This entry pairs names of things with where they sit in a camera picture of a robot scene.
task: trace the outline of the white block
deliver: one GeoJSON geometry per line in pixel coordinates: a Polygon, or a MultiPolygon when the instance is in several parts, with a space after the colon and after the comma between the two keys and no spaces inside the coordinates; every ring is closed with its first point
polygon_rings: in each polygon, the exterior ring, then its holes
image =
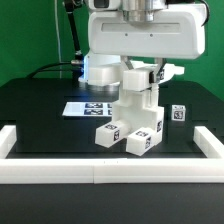
{"type": "Polygon", "coordinates": [[[0,131],[0,159],[5,159],[16,142],[16,127],[6,125],[0,131]]]}
{"type": "Polygon", "coordinates": [[[149,73],[152,71],[150,67],[137,68],[124,71],[123,89],[133,91],[143,91],[150,87],[149,73]]]}
{"type": "Polygon", "coordinates": [[[121,64],[101,65],[89,68],[88,84],[107,86],[121,81],[121,64]]]}
{"type": "Polygon", "coordinates": [[[142,156],[154,146],[152,136],[155,132],[151,128],[140,128],[127,138],[126,152],[142,156]]]}
{"type": "Polygon", "coordinates": [[[107,123],[96,129],[95,143],[109,148],[126,137],[130,129],[129,123],[124,120],[107,123]]]}
{"type": "Polygon", "coordinates": [[[206,127],[195,127],[194,142],[207,158],[224,159],[224,145],[206,127]]]}
{"type": "Polygon", "coordinates": [[[185,121],[186,107],[184,105],[172,105],[171,119],[173,121],[185,121]]]}

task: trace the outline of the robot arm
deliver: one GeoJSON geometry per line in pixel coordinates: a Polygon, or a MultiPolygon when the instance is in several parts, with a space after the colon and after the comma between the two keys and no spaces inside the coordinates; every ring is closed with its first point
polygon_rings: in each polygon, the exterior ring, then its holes
{"type": "Polygon", "coordinates": [[[90,49],[121,56],[121,63],[89,70],[91,85],[120,82],[112,121],[96,130],[96,144],[109,148],[127,138],[126,151],[141,156],[162,141],[164,108],[158,106],[162,76],[183,73],[164,58],[195,59],[204,52],[207,7],[165,0],[89,0],[88,4],[90,49]],[[129,56],[153,57],[155,65],[130,63],[129,56]]]}

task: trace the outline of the white border rail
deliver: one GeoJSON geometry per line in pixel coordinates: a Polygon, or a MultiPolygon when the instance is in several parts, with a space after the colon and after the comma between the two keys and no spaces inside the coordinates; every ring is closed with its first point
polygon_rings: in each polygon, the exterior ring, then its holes
{"type": "MultiPolygon", "coordinates": [[[[208,149],[208,133],[195,129],[199,147],[201,139],[208,149]]],[[[209,148],[215,158],[208,159],[6,159],[15,142],[16,127],[5,126],[0,132],[0,183],[224,183],[222,153],[214,156],[223,147],[219,143],[219,149],[209,148]]]]}

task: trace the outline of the black cable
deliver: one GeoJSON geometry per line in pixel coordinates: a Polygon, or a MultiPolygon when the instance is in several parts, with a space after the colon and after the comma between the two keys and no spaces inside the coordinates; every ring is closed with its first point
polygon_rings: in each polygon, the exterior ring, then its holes
{"type": "Polygon", "coordinates": [[[72,39],[73,39],[73,44],[74,44],[74,49],[76,51],[76,55],[79,52],[80,52],[80,54],[82,54],[73,13],[68,13],[68,19],[69,19],[69,23],[70,23],[70,27],[71,27],[72,39]]]}
{"type": "Polygon", "coordinates": [[[35,70],[34,72],[31,72],[30,74],[28,74],[26,76],[26,78],[32,79],[38,72],[41,72],[46,68],[52,68],[52,67],[60,66],[60,65],[71,65],[71,62],[59,62],[59,63],[52,63],[52,64],[44,65],[44,66],[38,68],[37,70],[35,70]]]}
{"type": "Polygon", "coordinates": [[[206,17],[204,23],[202,24],[202,26],[204,26],[206,23],[208,23],[208,21],[210,19],[210,7],[209,7],[208,3],[205,0],[198,0],[198,1],[205,5],[206,11],[207,11],[207,17],[206,17]]]}
{"type": "Polygon", "coordinates": [[[77,29],[76,29],[76,24],[75,24],[75,18],[74,18],[74,14],[73,14],[75,9],[82,7],[82,1],[64,0],[64,6],[65,6],[65,10],[68,15],[68,20],[69,20],[69,24],[70,24],[71,33],[72,33],[73,45],[74,45],[74,50],[75,50],[75,59],[83,60],[83,54],[82,54],[81,47],[79,44],[79,38],[78,38],[78,33],[77,33],[77,29]]]}

